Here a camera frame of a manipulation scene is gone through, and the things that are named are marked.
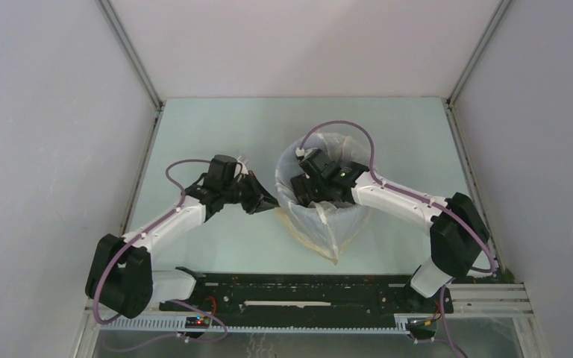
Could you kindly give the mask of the translucent yellowish trash bag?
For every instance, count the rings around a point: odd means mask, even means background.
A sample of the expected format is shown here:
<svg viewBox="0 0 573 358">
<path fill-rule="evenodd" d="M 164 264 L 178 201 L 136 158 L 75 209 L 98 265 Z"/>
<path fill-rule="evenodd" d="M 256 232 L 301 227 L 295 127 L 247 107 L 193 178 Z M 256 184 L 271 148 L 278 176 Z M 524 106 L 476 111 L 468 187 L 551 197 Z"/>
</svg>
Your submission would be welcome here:
<svg viewBox="0 0 573 358">
<path fill-rule="evenodd" d="M 296 201 L 290 179 L 303 173 L 299 167 L 295 150 L 301 140 L 292 143 L 279 157 L 275 169 L 275 188 L 280 207 L 278 217 L 290 236 L 304 247 L 333 263 L 340 254 L 365 230 L 373 210 L 349 203 L 313 203 L 303 207 Z M 316 133 L 305 143 L 306 149 L 319 148 L 332 160 L 344 164 L 354 161 L 365 164 L 369 150 L 353 139 L 338 133 Z"/>
</svg>

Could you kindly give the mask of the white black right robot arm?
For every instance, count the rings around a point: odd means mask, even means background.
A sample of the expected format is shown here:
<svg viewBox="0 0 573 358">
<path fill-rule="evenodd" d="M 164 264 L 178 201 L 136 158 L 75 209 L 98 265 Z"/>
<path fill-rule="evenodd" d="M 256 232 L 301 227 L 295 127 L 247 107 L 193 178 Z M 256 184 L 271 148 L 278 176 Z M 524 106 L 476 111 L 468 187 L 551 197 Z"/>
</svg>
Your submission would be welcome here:
<svg viewBox="0 0 573 358">
<path fill-rule="evenodd" d="M 375 178 L 367 166 L 332 160 L 322 149 L 297 148 L 295 158 L 302 173 L 291 179 L 296 201 L 360 205 L 391 214 L 423 230 L 430 238 L 430 257 L 420 265 L 404 291 L 404 302 L 415 312 L 426 310 L 442 286 L 471 271 L 480 271 L 476 259 L 485 254 L 486 273 L 496 269 L 488 247 L 490 233 L 469 196 L 457 192 L 450 198 L 417 192 Z"/>
</svg>

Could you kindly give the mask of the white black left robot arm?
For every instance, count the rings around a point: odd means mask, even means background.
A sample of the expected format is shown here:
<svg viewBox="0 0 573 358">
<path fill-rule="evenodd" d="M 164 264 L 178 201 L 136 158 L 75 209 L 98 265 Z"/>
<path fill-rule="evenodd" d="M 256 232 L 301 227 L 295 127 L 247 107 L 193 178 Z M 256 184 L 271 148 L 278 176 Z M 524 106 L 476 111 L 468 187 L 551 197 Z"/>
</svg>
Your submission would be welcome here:
<svg viewBox="0 0 573 358">
<path fill-rule="evenodd" d="M 149 304 L 178 300 L 198 310 L 206 291 L 198 277 L 181 269 L 155 271 L 152 264 L 185 233 L 205 224 L 226 205 L 240 205 L 249 215 L 273 210 L 278 200 L 259 182 L 241 159 L 217 154 L 208 169 L 184 187 L 166 168 L 165 176 L 180 192 L 179 199 L 146 225 L 122 236 L 107 234 L 97 243 L 85 293 L 92 299 L 93 316 L 106 325 L 120 317 L 135 318 Z"/>
</svg>

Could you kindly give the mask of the right corner aluminium post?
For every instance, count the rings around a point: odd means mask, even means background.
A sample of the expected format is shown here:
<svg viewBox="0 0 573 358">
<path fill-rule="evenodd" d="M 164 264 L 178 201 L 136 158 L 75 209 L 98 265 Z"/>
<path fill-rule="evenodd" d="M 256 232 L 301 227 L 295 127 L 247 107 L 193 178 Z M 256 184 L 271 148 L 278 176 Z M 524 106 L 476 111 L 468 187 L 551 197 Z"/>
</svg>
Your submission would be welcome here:
<svg viewBox="0 0 573 358">
<path fill-rule="evenodd" d="M 495 10 L 493 11 L 491 17 L 489 18 L 486 27 L 482 31 L 480 38 L 475 45 L 469 60 L 464 66 L 459 78 L 457 79 L 451 94 L 447 98 L 447 103 L 449 107 L 453 107 L 461 96 L 466 84 L 468 83 L 470 77 L 472 76 L 475 68 L 479 64 L 482 56 L 489 48 L 493 37 L 497 34 L 501 23 L 504 21 L 505 16 L 509 12 L 510 8 L 513 6 L 515 1 L 513 0 L 500 0 Z"/>
</svg>

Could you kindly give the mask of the corner aluminium post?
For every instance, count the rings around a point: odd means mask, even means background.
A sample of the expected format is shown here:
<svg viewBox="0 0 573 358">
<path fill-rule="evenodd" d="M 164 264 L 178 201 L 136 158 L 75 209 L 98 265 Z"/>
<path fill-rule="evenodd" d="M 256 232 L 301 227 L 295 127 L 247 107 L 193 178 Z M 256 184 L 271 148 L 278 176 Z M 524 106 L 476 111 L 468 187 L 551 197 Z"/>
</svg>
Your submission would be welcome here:
<svg viewBox="0 0 573 358">
<path fill-rule="evenodd" d="M 515 1 L 513 0 L 500 0 L 495 10 L 493 11 L 491 17 L 489 18 L 486 27 L 482 31 L 480 38 L 475 45 L 469 60 L 464 66 L 459 78 L 457 79 L 451 94 L 447 98 L 447 103 L 449 107 L 453 107 L 461 96 L 466 84 L 468 83 L 470 77 L 472 76 L 475 68 L 479 64 L 482 56 L 489 48 L 493 37 L 497 34 L 501 23 L 504 21 L 505 16 L 509 12 L 510 8 L 513 6 Z"/>
<path fill-rule="evenodd" d="M 129 64 L 137 75 L 140 83 L 143 86 L 151 103 L 154 105 L 155 110 L 161 111 L 163 107 L 163 100 L 158 95 L 157 90 L 148 74 L 148 71 L 143 64 L 137 49 L 135 48 L 119 13 L 117 12 L 113 2 L 110 0 L 97 0 L 96 3 L 101 9 L 102 15 L 107 20 L 110 29 L 118 41 L 122 51 L 124 52 Z"/>
</svg>

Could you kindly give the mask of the aluminium frame rail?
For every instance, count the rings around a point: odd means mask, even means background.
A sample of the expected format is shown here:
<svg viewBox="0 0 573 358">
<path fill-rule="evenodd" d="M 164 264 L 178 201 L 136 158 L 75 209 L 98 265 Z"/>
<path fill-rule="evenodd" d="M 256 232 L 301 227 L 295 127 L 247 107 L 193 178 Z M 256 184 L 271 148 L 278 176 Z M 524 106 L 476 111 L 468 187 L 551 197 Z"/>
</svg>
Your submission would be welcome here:
<svg viewBox="0 0 573 358">
<path fill-rule="evenodd" d="M 474 283 L 449 286 L 455 318 L 532 317 L 533 308 L 522 283 Z"/>
</svg>

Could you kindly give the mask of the left corner aluminium post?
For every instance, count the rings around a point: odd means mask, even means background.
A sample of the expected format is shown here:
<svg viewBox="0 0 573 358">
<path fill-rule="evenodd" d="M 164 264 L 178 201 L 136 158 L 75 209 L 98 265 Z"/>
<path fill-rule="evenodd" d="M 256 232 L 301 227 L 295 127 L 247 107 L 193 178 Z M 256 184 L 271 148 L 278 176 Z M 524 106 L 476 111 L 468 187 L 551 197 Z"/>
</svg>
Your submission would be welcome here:
<svg viewBox="0 0 573 358">
<path fill-rule="evenodd" d="M 137 75 L 140 83 L 143 86 L 151 103 L 154 105 L 155 110 L 161 111 L 163 107 L 163 100 L 158 95 L 157 90 L 148 74 L 148 71 L 143 64 L 137 49 L 135 48 L 119 13 L 117 12 L 113 2 L 110 0 L 97 0 L 96 3 L 101 9 L 102 15 L 107 20 L 110 29 L 118 41 L 122 51 L 124 52 L 129 64 Z"/>
</svg>

